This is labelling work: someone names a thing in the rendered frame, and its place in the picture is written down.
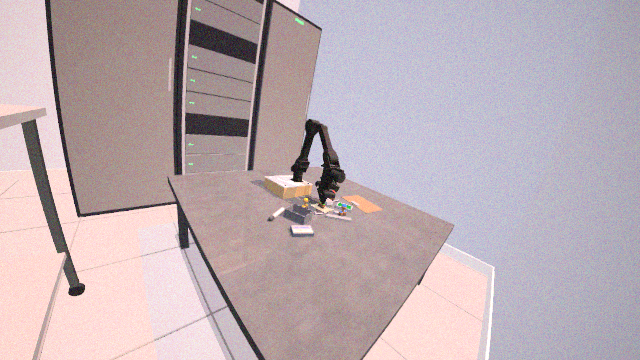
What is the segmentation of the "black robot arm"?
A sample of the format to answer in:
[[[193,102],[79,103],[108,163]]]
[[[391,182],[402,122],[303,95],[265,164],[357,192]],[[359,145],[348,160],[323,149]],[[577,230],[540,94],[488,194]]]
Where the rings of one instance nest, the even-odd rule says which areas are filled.
[[[302,181],[303,172],[309,168],[310,162],[308,161],[308,155],[313,142],[314,135],[319,131],[321,143],[323,146],[323,162],[321,166],[323,168],[322,177],[331,178],[334,180],[331,182],[330,187],[337,192],[339,190],[338,183],[344,182],[346,176],[344,170],[340,169],[339,158],[336,151],[333,149],[331,140],[328,133],[328,128],[319,121],[308,119],[305,125],[306,135],[303,142],[300,156],[296,159],[295,164],[291,167],[293,173],[294,182]]]

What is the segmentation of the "cream inspection card taped down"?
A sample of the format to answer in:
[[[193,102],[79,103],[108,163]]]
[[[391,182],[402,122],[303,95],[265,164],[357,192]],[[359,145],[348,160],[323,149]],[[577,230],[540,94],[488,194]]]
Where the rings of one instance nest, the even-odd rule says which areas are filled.
[[[328,208],[328,207],[326,207],[326,206],[325,206],[325,208],[324,208],[324,209],[322,209],[322,208],[320,208],[320,207],[318,206],[318,203],[317,203],[317,204],[314,204],[314,205],[311,205],[311,206],[313,206],[313,207],[315,207],[315,208],[319,209],[320,211],[322,211],[322,212],[324,212],[324,213],[326,213],[326,212],[329,212],[329,211],[333,210],[333,209],[330,209],[330,208]]]

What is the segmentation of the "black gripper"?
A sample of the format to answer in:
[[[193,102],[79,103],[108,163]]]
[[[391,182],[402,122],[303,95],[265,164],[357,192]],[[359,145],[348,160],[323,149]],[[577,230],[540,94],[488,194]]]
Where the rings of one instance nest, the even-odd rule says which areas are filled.
[[[324,205],[327,198],[335,198],[336,194],[332,190],[329,190],[332,189],[330,187],[331,182],[333,182],[331,178],[320,177],[320,179],[321,181],[315,182],[315,186],[319,186],[319,188],[317,188],[319,199],[321,198],[320,202]]]

